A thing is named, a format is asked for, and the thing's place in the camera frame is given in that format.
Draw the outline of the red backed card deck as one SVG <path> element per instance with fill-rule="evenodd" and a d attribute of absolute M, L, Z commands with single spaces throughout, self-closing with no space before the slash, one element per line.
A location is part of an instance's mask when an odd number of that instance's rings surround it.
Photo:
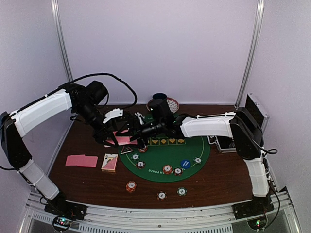
<path fill-rule="evenodd" d="M 117 131 L 113 132 L 113 135 L 115 137 L 115 140 L 117 141 L 119 146 L 124 146 L 124 145 L 130 145 L 130 144 L 137 144 L 137 140 L 134 141 L 130 141 L 131 137 L 130 136 L 116 136 Z M 105 147 L 112 147 L 114 146 L 115 143 L 112 140 L 112 138 L 109 138 L 107 140 L 105 140 L 104 142 L 104 146 Z"/>

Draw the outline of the black triangular all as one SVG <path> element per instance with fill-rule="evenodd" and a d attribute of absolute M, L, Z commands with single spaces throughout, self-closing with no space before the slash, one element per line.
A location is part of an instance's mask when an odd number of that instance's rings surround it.
<path fill-rule="evenodd" d="M 120 154 L 123 155 L 123 154 L 128 154 L 128 153 L 131 153 L 133 152 L 134 150 L 130 147 L 130 146 L 123 146 L 123 148 L 121 149 L 121 152 Z"/>

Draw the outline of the red 5 chip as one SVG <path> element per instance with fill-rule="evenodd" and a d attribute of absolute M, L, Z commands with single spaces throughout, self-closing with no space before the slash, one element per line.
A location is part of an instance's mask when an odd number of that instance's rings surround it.
<path fill-rule="evenodd" d="M 144 148 L 139 148 L 138 151 L 139 151 L 140 153 L 145 153 L 145 152 L 147 151 L 147 149 L 148 149 L 148 147 L 145 146 Z"/>
<path fill-rule="evenodd" d="M 172 171 L 173 171 L 173 167 L 172 167 L 171 165 L 165 165 L 165 166 L 163 167 L 163 172 L 164 172 L 165 174 L 171 174 Z"/>

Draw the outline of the dealt red card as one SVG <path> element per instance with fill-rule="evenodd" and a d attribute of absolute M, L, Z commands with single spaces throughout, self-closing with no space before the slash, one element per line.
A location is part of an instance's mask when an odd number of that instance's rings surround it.
<path fill-rule="evenodd" d="M 97 162 L 98 162 L 97 156 L 84 156 L 79 159 L 77 166 L 95 168 L 97 166 Z"/>
<path fill-rule="evenodd" d="M 65 166 L 82 166 L 85 155 L 70 155 L 66 159 Z"/>

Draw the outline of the red orange chip stack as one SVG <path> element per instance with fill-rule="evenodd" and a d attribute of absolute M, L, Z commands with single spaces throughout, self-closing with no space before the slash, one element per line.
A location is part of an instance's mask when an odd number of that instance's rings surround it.
<path fill-rule="evenodd" d="M 129 193 L 133 193 L 136 190 L 137 184 L 134 181 L 129 181 L 126 184 L 126 191 Z"/>

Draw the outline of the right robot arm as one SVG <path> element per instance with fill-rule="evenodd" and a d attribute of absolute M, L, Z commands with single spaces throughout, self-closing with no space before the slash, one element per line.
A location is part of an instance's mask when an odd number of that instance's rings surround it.
<path fill-rule="evenodd" d="M 260 214 L 268 206 L 270 186 L 268 182 L 267 154 L 277 149 L 265 149 L 263 131 L 249 111 L 240 107 L 235 112 L 209 116 L 179 114 L 175 116 L 165 100 L 149 103 L 153 121 L 145 122 L 138 114 L 124 113 L 125 125 L 117 130 L 117 136 L 129 136 L 138 142 L 139 148 L 147 145 L 147 139 L 164 134 L 173 138 L 197 136 L 224 136 L 233 139 L 237 154 L 248 168 L 252 184 L 253 200 L 249 210 Z"/>

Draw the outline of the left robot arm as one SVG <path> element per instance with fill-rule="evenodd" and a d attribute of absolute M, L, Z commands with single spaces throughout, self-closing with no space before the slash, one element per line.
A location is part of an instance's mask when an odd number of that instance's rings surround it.
<path fill-rule="evenodd" d="M 67 110 L 77 113 L 94 129 L 94 138 L 100 144 L 112 138 L 112 121 L 124 116 L 124 110 L 113 109 L 105 115 L 97 105 L 107 96 L 106 87 L 98 81 L 88 86 L 66 83 L 51 93 L 12 113 L 3 112 L 1 119 L 1 146 L 12 168 L 29 181 L 44 198 L 51 200 L 51 208 L 60 216 L 70 211 L 70 205 L 64 201 L 59 188 L 48 178 L 34 162 L 24 144 L 23 138 L 32 129 Z"/>

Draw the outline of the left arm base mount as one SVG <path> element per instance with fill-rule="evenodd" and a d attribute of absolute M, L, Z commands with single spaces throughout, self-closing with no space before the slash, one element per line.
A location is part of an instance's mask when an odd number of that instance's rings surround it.
<path fill-rule="evenodd" d="M 52 220 L 53 228 L 59 232 L 64 232 L 72 226 L 74 221 L 84 220 L 87 207 L 82 204 L 66 202 L 63 210 L 58 210 L 51 204 L 46 204 L 44 210 L 55 215 Z"/>

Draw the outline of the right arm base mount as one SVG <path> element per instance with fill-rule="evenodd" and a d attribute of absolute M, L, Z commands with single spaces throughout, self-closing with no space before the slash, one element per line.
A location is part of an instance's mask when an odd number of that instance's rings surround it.
<path fill-rule="evenodd" d="M 232 208 L 236 220 L 246 218 L 250 229 L 260 231 L 268 225 L 267 213 L 274 210 L 274 205 L 248 201 L 234 204 Z"/>

